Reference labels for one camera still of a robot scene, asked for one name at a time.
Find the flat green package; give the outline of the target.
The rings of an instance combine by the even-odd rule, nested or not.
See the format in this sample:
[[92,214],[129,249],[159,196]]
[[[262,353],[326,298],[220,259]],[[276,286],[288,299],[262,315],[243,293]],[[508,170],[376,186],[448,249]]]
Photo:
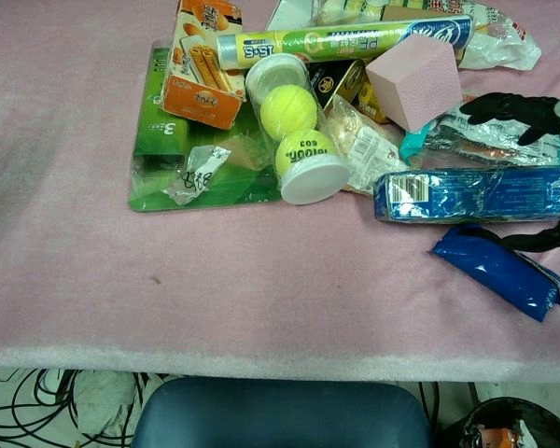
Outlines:
[[[273,163],[250,104],[243,104],[233,127],[219,130],[161,109],[160,96],[169,42],[152,44],[131,164],[128,205],[160,212],[271,203],[280,198]],[[182,172],[194,147],[215,145],[231,151],[209,190],[179,206],[163,190]]]

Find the small clear bag with writing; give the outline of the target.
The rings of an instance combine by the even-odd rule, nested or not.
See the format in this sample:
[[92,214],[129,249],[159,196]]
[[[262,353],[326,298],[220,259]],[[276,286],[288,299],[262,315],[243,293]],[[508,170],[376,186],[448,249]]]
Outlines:
[[192,203],[209,190],[212,178],[230,155],[230,150],[220,146],[194,147],[185,169],[178,172],[163,192],[179,206]]

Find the white and red snack bag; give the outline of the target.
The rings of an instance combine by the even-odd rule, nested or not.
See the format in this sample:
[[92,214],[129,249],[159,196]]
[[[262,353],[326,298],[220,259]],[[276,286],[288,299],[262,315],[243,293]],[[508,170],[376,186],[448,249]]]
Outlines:
[[533,37],[516,21],[500,10],[475,0],[460,0],[465,14],[474,22],[459,67],[483,70],[504,67],[518,71],[532,70],[541,56]]

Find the blue chair seat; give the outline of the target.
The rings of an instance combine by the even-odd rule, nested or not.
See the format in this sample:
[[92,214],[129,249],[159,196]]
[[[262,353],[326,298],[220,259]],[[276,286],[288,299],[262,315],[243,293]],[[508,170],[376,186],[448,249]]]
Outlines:
[[405,389],[378,383],[186,377],[148,399],[131,448],[433,448]]

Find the orange egg roll box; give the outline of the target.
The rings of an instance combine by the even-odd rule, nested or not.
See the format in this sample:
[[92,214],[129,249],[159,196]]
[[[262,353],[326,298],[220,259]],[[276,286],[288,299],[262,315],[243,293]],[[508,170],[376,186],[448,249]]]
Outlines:
[[221,68],[217,39],[242,31],[242,11],[227,0],[178,0],[161,108],[230,129],[245,100],[245,78],[240,70]]

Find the blue long snack package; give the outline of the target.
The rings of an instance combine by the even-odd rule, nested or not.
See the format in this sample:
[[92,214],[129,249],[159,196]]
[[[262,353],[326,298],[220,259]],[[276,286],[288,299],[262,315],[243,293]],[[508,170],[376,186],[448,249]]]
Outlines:
[[448,168],[383,175],[375,218],[400,223],[523,222],[560,218],[560,166]]

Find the white paper sheet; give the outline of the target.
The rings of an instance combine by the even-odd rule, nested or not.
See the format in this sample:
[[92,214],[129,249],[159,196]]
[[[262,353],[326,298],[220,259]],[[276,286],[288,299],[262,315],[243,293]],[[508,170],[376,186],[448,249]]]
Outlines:
[[266,30],[306,28],[319,9],[320,0],[278,0]]

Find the black trash bin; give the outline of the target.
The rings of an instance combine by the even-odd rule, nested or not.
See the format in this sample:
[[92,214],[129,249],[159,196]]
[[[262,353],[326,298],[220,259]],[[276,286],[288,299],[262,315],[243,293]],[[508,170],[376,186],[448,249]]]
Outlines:
[[500,397],[476,406],[435,436],[435,448],[560,448],[560,418],[525,399]]

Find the dark blue snack packet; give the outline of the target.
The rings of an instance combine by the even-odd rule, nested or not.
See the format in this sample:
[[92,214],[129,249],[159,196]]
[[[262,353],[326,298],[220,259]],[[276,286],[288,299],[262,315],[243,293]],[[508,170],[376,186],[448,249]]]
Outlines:
[[451,228],[431,253],[538,322],[560,305],[560,275],[505,247],[479,225]]

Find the clear bread snack packet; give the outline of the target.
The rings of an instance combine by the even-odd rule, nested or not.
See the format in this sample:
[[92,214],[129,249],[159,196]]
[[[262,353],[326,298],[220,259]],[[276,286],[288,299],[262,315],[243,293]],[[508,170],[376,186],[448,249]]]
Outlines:
[[342,96],[332,98],[327,124],[351,170],[344,190],[371,197],[382,175],[409,169],[399,155],[401,135],[361,114]]

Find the clear tennis ball tube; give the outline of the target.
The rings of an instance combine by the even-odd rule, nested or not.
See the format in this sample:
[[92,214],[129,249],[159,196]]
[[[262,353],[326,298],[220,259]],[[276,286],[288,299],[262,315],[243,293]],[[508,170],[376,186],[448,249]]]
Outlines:
[[[332,139],[337,154],[321,154],[298,161],[280,177],[275,169],[275,153],[285,137],[281,141],[274,141],[266,134],[260,120],[260,108],[267,94],[282,85],[297,85],[313,95],[317,103],[317,124],[314,130]],[[272,158],[282,199],[290,204],[305,205],[326,200],[342,189],[350,177],[350,168],[329,132],[325,113],[313,92],[305,64],[286,53],[268,56],[248,70],[245,87],[266,150]]]

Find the yellow tennis ball plain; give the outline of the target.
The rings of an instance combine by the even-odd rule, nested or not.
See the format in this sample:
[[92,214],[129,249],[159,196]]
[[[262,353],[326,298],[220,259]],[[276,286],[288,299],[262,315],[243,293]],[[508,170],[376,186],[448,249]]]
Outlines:
[[260,120],[266,134],[274,141],[281,141],[291,133],[316,127],[317,103],[305,88],[282,85],[265,97]]

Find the teal and silver snack packet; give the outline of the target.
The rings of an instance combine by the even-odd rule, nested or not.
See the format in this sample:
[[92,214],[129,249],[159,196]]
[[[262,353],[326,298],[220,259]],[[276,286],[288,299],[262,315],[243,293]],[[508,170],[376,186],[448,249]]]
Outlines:
[[518,144],[529,126],[518,120],[491,119],[468,123],[456,107],[432,120],[416,133],[406,133],[399,154],[411,166],[450,158],[467,158],[480,165],[560,165],[560,136],[545,134],[526,146]]

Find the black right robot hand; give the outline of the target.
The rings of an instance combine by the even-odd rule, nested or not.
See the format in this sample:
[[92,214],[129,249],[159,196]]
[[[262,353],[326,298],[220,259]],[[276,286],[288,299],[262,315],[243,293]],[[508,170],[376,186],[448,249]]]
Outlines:
[[[468,123],[483,124],[491,119],[516,120],[528,126],[517,144],[526,146],[546,134],[560,136],[560,99],[524,97],[519,94],[491,92],[460,107]],[[504,238],[482,228],[465,228],[461,235],[480,237],[510,250],[542,253],[560,247],[560,220],[555,227],[535,234],[514,234]]]

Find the pink foam block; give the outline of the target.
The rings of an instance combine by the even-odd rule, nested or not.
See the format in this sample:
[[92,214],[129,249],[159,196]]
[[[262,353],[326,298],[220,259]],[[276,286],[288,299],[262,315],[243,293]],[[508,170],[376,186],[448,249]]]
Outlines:
[[432,37],[407,36],[366,72],[384,115],[408,132],[463,101],[454,48]]

